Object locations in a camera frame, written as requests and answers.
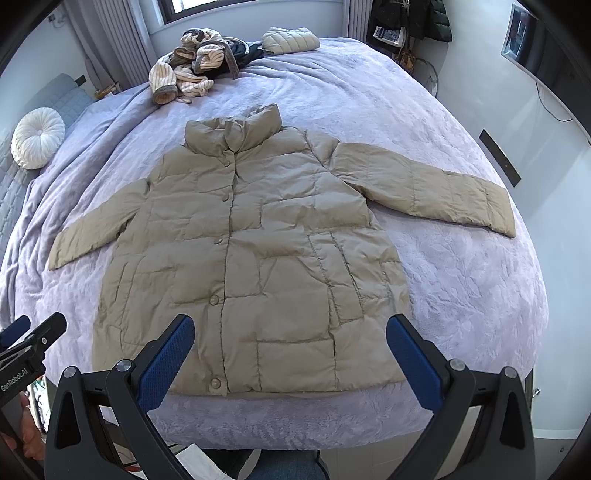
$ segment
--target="folded beige jacket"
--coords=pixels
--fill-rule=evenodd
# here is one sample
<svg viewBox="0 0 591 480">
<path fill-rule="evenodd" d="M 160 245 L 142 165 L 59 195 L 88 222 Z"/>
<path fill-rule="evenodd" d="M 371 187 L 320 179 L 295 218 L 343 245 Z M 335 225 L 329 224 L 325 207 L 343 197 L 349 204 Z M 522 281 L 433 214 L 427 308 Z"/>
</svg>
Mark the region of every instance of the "folded beige jacket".
<svg viewBox="0 0 591 480">
<path fill-rule="evenodd" d="M 187 123 L 186 143 L 61 232 L 49 268 L 116 240 L 94 369 L 178 313 L 196 341 L 172 391 L 316 393 L 401 381 L 385 340 L 411 315 L 401 261 L 366 200 L 515 236 L 505 189 L 373 145 L 283 127 L 276 105 Z"/>
</svg>

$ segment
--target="pile of clothes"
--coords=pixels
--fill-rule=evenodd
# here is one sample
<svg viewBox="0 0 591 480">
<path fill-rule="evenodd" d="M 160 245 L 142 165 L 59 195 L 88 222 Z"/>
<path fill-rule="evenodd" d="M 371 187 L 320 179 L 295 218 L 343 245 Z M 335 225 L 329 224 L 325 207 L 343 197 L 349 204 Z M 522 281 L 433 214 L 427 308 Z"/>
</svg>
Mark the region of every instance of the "pile of clothes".
<svg viewBox="0 0 591 480">
<path fill-rule="evenodd" d="M 165 105 L 178 99 L 190 103 L 191 97 L 207 94 L 215 77 L 230 72 L 236 79 L 239 69 L 265 53 L 279 55 L 318 47 L 320 40 L 307 28 L 271 27 L 262 41 L 253 43 L 222 37 L 210 28 L 192 28 L 183 33 L 181 46 L 159 59 L 150 70 L 154 102 Z"/>
<path fill-rule="evenodd" d="M 240 68 L 263 56 L 261 43 L 222 37 L 209 28 L 187 30 L 181 46 L 160 58 L 150 70 L 154 102 L 165 105 L 178 98 L 190 103 L 191 98 L 207 94 L 216 76 L 230 72 L 232 78 L 238 78 Z"/>
</svg>

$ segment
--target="lavender bedspread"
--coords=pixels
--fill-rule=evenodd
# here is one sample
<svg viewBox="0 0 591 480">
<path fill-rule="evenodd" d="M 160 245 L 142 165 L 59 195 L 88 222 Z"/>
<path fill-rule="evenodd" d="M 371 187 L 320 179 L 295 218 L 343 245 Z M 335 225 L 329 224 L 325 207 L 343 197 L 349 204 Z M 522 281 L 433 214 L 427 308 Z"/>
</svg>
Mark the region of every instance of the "lavender bedspread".
<svg viewBox="0 0 591 480">
<path fill-rule="evenodd" d="M 350 39 L 324 39 L 317 51 L 268 57 L 238 80 L 216 79 L 192 105 L 156 108 L 147 85 L 106 98 L 78 120 L 33 181 L 0 273 L 0 321 L 27 314 L 38 324 L 55 311 L 67 333 L 49 350 L 54 382 L 68 365 L 90 371 L 92 323 L 112 246 L 64 268 L 47 269 L 56 235 L 122 186 L 145 177 L 183 141 L 188 120 L 244 113 L 277 103 L 286 125 L 344 141 L 378 144 L 414 160 L 502 184 L 474 140 L 435 98 L 389 58 Z M 548 318 L 540 266 L 519 212 L 517 237 L 417 219 L 372 205 L 402 259 L 423 336 L 469 367 L 521 375 L 534 365 Z M 169 395 L 151 413 L 168 440 L 200 447 L 352 447 L 424 427 L 408 384 L 307 400 L 238 400 Z"/>
</svg>

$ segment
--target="dark jacket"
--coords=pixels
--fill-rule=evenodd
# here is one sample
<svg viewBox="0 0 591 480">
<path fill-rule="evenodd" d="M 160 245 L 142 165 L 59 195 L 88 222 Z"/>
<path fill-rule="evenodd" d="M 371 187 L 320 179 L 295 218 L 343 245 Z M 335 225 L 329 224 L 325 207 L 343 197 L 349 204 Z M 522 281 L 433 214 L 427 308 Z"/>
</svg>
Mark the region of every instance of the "dark jacket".
<svg viewBox="0 0 591 480">
<path fill-rule="evenodd" d="M 452 41 L 452 29 L 443 0 L 411 0 L 408 16 L 408 34 L 411 37 Z"/>
</svg>

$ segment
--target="white round cushion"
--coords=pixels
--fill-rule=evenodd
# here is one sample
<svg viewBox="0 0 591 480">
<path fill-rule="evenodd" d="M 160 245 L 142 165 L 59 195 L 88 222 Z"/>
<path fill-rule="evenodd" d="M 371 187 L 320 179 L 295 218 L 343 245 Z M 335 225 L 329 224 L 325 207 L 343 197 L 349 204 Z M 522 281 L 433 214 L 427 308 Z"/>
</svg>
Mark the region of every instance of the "white round cushion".
<svg viewBox="0 0 591 480">
<path fill-rule="evenodd" d="M 53 108 L 27 113 L 12 136 L 12 157 L 27 170 L 43 167 L 54 155 L 66 135 L 66 126 Z"/>
</svg>

